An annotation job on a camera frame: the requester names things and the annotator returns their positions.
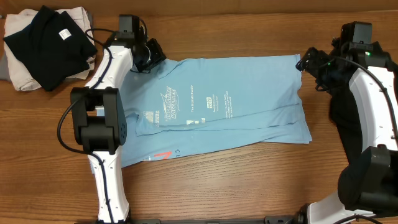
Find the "light blue printed t-shirt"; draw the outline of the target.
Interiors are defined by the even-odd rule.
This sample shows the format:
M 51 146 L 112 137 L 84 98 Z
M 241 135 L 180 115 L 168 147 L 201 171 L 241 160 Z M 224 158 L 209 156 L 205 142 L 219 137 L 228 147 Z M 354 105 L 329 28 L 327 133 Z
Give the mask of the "light blue printed t-shirt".
M 257 142 L 307 144 L 298 55 L 165 60 L 121 86 L 127 140 L 121 164 Z

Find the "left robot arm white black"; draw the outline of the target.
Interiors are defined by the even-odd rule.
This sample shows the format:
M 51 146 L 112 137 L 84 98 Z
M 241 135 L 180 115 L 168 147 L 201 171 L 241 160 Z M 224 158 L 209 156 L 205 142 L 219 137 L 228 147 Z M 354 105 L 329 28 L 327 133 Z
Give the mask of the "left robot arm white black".
M 119 89 L 128 72 L 149 72 L 166 56 L 155 39 L 147 36 L 144 21 L 119 16 L 119 29 L 103 46 L 103 58 L 93 78 L 70 94 L 75 141 L 82 146 L 95 177 L 99 199 L 97 223 L 130 223 L 124 193 L 121 151 L 127 123 Z

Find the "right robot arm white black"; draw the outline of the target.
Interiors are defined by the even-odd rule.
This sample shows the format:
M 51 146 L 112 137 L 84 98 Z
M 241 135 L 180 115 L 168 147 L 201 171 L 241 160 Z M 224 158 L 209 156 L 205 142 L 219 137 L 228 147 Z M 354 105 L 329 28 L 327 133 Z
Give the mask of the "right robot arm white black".
M 397 215 L 397 64 L 367 22 L 342 26 L 330 53 L 309 48 L 296 67 L 331 95 L 348 166 L 336 192 L 301 208 L 286 223 L 379 223 Z

